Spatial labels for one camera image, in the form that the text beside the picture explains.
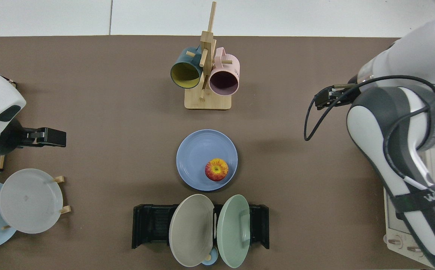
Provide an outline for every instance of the pink mug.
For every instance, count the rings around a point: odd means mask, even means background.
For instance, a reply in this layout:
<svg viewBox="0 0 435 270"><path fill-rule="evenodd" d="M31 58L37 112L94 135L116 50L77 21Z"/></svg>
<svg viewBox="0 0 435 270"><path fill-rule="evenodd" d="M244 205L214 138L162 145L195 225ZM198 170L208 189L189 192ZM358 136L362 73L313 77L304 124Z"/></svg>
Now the pink mug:
<svg viewBox="0 0 435 270"><path fill-rule="evenodd" d="M209 88L220 96L234 94L239 88L239 60L231 54L226 54L224 48L217 48L214 57L214 67L209 75Z"/></svg>

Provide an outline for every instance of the red apple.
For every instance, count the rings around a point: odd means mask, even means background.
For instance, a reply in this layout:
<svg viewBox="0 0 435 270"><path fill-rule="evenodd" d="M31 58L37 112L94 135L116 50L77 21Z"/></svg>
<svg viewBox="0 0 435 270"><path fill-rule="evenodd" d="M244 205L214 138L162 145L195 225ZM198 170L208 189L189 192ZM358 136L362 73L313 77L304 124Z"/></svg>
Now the red apple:
<svg viewBox="0 0 435 270"><path fill-rule="evenodd" d="M218 182L227 176L229 167L222 159L212 159L207 162L204 172L206 173L207 178Z"/></svg>

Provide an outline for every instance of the dish rack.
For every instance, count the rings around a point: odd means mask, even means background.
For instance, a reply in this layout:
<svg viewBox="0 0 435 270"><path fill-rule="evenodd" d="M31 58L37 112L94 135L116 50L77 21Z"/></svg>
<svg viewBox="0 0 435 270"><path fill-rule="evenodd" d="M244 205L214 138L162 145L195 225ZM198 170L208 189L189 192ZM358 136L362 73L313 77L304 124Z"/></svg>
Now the dish rack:
<svg viewBox="0 0 435 270"><path fill-rule="evenodd" d="M154 205L140 204L134 207L132 223L132 248L144 243L166 242L169 246L169 226L178 204ZM219 219L223 205L214 204L214 224ZM249 204L250 209L250 244L260 243L269 249L269 207Z"/></svg>

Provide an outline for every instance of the white floor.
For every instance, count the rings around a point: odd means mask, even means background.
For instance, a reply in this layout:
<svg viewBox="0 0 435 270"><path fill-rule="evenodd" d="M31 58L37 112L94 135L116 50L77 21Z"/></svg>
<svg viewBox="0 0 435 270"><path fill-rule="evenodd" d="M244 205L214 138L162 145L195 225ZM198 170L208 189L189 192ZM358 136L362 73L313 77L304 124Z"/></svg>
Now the white floor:
<svg viewBox="0 0 435 270"><path fill-rule="evenodd" d="M0 36L200 35L211 0L0 0ZM435 0L217 0L216 36L401 37Z"/></svg>

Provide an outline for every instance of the brown table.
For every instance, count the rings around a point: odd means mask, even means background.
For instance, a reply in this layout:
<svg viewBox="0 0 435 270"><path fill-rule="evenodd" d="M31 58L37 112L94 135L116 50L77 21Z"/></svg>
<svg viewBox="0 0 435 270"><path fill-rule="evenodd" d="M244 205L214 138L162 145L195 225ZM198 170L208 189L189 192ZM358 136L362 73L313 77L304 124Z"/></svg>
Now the brown table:
<svg viewBox="0 0 435 270"><path fill-rule="evenodd" d="M241 269L398 269L423 265L387 249L382 184L346 130L339 107L303 140L317 91L347 82L392 38L217 37L236 55L241 84L229 111L189 111L169 70L196 36L0 37L0 73L18 82L23 126L66 131L66 148L18 149L17 170L64 175L70 214L41 234L0 246L0 270L179 269L165 244L131 249L135 205L174 204L198 191L176 169L181 141L200 129L228 135L234 194L270 209L270 243L251 246ZM313 125L320 113L312 113ZM211 269L227 269L221 259Z"/></svg>

